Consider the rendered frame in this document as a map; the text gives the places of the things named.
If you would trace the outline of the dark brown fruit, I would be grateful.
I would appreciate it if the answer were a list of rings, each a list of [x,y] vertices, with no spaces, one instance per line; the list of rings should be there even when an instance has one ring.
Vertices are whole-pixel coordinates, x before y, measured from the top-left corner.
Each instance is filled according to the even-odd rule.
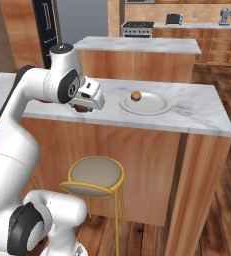
[[[93,109],[92,108],[90,108],[90,107],[86,107],[86,106],[81,106],[81,105],[74,105],[74,108],[75,108],[75,110],[77,111],[77,112],[84,112],[84,113],[86,113],[86,112],[92,112],[93,111]]]

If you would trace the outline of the wooden dining counter marble top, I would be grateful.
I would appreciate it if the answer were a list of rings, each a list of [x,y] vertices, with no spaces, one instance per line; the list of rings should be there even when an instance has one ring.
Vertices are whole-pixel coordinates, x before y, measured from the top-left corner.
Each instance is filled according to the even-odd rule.
[[[21,123],[39,143],[34,172],[40,187],[57,190],[82,158],[113,158],[125,169],[125,218],[167,227],[165,256],[193,256],[231,146],[231,123],[215,87],[100,84],[102,110],[77,113],[69,105],[28,103]],[[172,107],[156,116],[128,113],[119,102],[134,90],[162,94]]]

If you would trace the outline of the black toaster oven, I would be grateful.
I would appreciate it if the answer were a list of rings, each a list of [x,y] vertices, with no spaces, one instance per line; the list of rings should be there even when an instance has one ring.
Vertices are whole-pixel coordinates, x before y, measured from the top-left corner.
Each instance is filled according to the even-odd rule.
[[[177,24],[181,25],[183,22],[182,13],[167,13],[166,14],[166,25]]]

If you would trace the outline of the grey coffee machine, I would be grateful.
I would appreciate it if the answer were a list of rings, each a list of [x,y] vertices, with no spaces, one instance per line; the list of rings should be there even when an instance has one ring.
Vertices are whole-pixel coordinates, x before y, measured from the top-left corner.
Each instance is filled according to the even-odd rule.
[[[221,19],[219,20],[219,25],[221,26],[229,26],[230,23],[228,19],[231,18],[231,10],[230,9],[222,9],[220,12]]]

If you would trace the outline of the wooden kitchen island marble top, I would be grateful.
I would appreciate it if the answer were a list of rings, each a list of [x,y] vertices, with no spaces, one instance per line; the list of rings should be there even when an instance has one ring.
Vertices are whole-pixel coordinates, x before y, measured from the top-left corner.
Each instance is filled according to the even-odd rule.
[[[93,78],[190,83],[195,39],[87,36],[75,44],[83,73]]]

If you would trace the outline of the black fridge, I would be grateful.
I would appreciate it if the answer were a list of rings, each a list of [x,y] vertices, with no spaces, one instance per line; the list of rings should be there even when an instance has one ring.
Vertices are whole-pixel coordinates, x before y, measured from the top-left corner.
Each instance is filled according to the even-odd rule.
[[[49,50],[57,44],[55,20],[51,0],[32,0],[35,21],[43,58],[43,66],[51,67]]]

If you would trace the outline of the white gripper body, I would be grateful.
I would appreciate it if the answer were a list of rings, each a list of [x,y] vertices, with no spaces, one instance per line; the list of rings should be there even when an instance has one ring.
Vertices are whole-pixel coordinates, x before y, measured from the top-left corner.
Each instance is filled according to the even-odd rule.
[[[79,88],[77,94],[72,99],[74,108],[97,109],[104,107],[105,99],[99,85],[86,85]]]

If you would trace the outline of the wooden wall cupboard run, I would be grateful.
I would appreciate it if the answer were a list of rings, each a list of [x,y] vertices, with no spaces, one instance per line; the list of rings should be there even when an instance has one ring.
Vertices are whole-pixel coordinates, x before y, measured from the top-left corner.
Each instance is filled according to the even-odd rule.
[[[231,4],[231,0],[155,0],[155,4]]]

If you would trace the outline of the wooden base cupboard run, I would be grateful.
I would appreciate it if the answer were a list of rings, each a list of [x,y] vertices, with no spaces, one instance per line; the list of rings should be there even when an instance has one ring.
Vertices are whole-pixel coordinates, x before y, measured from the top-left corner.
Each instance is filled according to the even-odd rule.
[[[231,28],[154,28],[153,37],[195,39],[201,50],[197,64],[231,65]]]

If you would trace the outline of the tall wooden cupboard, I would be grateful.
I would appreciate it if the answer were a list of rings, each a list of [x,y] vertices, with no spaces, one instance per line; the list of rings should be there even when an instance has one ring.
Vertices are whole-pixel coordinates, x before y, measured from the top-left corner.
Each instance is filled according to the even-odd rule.
[[[0,0],[16,68],[41,67],[43,58],[32,0]]]

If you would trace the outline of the steel extractor hood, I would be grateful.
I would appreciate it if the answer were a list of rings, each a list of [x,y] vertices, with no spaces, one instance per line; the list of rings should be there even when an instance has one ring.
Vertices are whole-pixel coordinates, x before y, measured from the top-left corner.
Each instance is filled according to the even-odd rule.
[[[125,4],[155,4],[156,0],[125,0]]]

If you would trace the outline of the steel cooker with hob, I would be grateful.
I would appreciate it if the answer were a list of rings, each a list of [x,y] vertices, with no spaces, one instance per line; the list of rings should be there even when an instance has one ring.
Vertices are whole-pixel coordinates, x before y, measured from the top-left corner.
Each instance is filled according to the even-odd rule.
[[[151,38],[153,26],[153,22],[128,21],[122,26],[123,36],[127,38]]]

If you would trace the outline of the pale grey round plate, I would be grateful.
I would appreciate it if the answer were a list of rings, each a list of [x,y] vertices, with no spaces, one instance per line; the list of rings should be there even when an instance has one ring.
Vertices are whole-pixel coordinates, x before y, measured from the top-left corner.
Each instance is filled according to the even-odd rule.
[[[154,116],[166,113],[172,108],[170,99],[159,93],[144,92],[141,93],[139,101],[131,99],[131,93],[127,93],[121,97],[119,105],[125,111],[141,115],[141,116]]]

